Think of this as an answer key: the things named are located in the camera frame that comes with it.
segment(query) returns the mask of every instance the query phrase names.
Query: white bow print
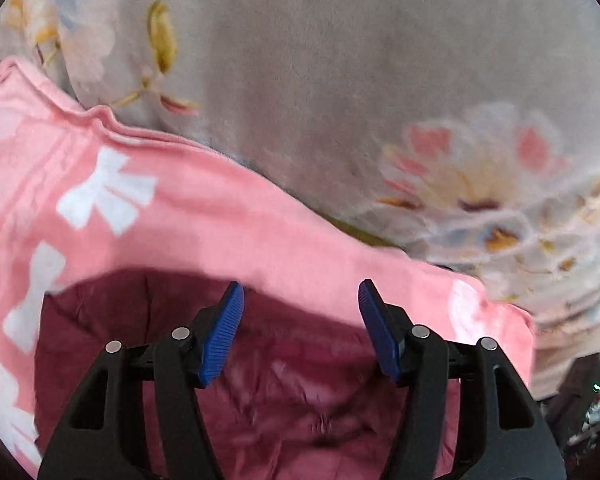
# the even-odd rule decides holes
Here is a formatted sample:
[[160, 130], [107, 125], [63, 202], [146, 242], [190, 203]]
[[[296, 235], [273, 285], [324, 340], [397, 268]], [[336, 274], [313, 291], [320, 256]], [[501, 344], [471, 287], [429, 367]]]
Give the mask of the white bow print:
[[34, 444], [38, 432], [33, 414], [16, 407], [18, 380], [0, 363], [0, 440], [11, 454], [19, 449], [31, 463], [40, 467], [42, 457]]
[[95, 206], [113, 234], [120, 236], [139, 215], [131, 200], [147, 207], [154, 197], [156, 179], [152, 176], [119, 173], [129, 157], [106, 146], [100, 148], [96, 168], [91, 176], [65, 193], [56, 206], [74, 229], [87, 225]]
[[33, 252], [29, 263], [29, 290], [2, 324], [2, 331], [23, 352], [31, 352], [36, 344], [42, 301], [65, 263], [66, 258], [46, 242], [40, 242]]

